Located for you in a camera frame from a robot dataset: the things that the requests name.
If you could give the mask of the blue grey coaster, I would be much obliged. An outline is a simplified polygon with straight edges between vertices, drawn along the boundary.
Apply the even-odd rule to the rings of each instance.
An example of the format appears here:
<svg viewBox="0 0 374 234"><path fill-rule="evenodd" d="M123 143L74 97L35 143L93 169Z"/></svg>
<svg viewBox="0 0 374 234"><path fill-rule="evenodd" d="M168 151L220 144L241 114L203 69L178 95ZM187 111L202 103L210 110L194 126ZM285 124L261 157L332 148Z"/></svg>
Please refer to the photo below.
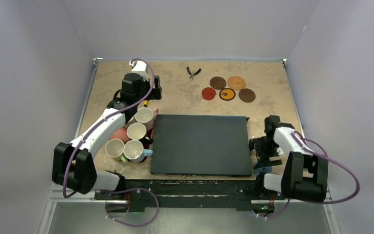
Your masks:
<svg viewBox="0 0 374 234"><path fill-rule="evenodd" d="M261 173L271 173L272 172L272 167L271 166L268 166L268 167L257 167L257 168L254 168L253 169L253 173L256 175L256 176L259 176Z"/></svg>

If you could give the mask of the dark brown wooden coaster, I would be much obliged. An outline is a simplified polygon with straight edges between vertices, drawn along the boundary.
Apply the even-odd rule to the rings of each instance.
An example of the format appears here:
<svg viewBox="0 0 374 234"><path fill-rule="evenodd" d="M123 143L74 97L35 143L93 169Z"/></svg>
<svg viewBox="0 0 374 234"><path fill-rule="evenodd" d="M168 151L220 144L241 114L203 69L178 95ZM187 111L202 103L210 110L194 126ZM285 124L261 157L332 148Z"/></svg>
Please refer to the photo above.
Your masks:
<svg viewBox="0 0 374 234"><path fill-rule="evenodd" d="M251 89L244 88L239 91L239 98L243 102L250 103L255 100L256 95Z"/></svg>

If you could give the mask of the red apple coaster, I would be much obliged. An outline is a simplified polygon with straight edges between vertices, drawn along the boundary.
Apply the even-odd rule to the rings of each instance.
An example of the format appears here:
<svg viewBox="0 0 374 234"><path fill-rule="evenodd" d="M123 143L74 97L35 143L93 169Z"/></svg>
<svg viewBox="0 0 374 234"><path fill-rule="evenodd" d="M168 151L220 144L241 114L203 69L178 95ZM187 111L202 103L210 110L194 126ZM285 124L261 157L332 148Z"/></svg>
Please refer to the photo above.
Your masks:
<svg viewBox="0 0 374 234"><path fill-rule="evenodd" d="M217 92L212 87L206 87L202 90L201 94L204 100L213 100Z"/></svg>

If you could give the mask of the orange smiley coaster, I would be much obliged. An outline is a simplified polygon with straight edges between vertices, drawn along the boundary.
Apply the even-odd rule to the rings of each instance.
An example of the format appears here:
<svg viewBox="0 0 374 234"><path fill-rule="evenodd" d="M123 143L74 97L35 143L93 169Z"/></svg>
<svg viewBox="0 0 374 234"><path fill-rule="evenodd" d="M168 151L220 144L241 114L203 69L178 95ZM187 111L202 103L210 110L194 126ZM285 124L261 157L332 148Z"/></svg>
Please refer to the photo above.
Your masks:
<svg viewBox="0 0 374 234"><path fill-rule="evenodd" d="M236 96L236 92L231 88L224 88L219 92L219 97L222 100L230 101Z"/></svg>

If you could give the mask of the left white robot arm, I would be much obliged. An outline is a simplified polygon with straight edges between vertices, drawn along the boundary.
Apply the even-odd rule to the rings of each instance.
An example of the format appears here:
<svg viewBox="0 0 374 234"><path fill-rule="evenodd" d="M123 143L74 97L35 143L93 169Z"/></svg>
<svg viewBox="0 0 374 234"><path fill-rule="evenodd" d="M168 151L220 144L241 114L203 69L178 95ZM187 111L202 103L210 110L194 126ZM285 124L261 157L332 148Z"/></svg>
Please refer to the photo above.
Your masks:
<svg viewBox="0 0 374 234"><path fill-rule="evenodd" d="M94 158L107 140L132 119L140 103L161 98L158 75L150 82L137 73L125 74L121 89L115 92L99 119L77 138L69 143L60 142L54 149L52 181L63 187L65 198L91 190L107 190L113 199L125 195L126 186L120 183L124 177L96 170Z"/></svg>

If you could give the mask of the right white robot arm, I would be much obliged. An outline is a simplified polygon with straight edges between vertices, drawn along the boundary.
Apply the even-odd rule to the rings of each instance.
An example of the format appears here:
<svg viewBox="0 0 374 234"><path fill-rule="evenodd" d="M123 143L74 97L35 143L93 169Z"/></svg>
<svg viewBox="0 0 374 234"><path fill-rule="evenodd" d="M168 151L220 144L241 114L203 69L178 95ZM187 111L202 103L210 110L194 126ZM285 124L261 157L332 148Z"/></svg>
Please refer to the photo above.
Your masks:
<svg viewBox="0 0 374 234"><path fill-rule="evenodd" d="M314 155L294 126L279 116L266 117L264 127L265 136L249 141L257 158L253 172L261 177L254 185L255 195L266 198L275 191L289 199L323 202L328 162Z"/></svg>

